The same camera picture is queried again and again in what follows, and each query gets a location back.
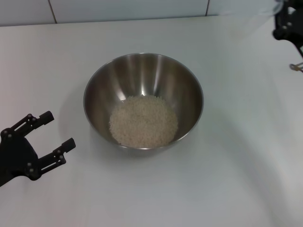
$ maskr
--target metal bowl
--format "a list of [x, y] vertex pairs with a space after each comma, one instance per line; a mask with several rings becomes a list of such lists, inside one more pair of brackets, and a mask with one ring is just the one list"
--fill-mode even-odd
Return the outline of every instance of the metal bowl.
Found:
[[[174, 140], [159, 148], [132, 148], [119, 144], [109, 131], [114, 107], [129, 96], [161, 96], [178, 118]], [[118, 57], [92, 76], [84, 93], [84, 110], [91, 126], [108, 142], [129, 154], [149, 155], [184, 138], [198, 123], [203, 110], [203, 92], [194, 74], [180, 62], [154, 53]]]

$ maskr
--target uncooked rice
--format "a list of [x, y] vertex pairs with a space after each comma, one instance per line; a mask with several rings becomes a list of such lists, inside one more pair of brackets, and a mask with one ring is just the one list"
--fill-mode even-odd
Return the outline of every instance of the uncooked rice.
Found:
[[114, 108], [109, 129], [121, 145], [156, 148], [174, 139], [178, 121], [173, 109], [161, 97], [131, 96]]

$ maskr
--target white wall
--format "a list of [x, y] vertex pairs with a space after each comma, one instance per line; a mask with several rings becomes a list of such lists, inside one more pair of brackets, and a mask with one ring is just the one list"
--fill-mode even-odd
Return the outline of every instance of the white wall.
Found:
[[0, 0], [0, 26], [53, 23], [47, 0]]
[[51, 0], [58, 23], [205, 16], [207, 0]]

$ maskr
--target white table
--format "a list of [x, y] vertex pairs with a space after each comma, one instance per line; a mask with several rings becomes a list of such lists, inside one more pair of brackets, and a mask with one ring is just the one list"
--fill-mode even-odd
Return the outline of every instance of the white table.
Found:
[[[28, 113], [55, 121], [27, 136], [39, 157], [73, 137], [67, 164], [0, 188], [3, 227], [303, 226], [303, 74], [270, 20], [248, 37], [227, 17], [0, 28], [0, 129]], [[205, 106], [191, 137], [127, 159], [82, 106], [107, 61], [154, 52], [189, 67]]]

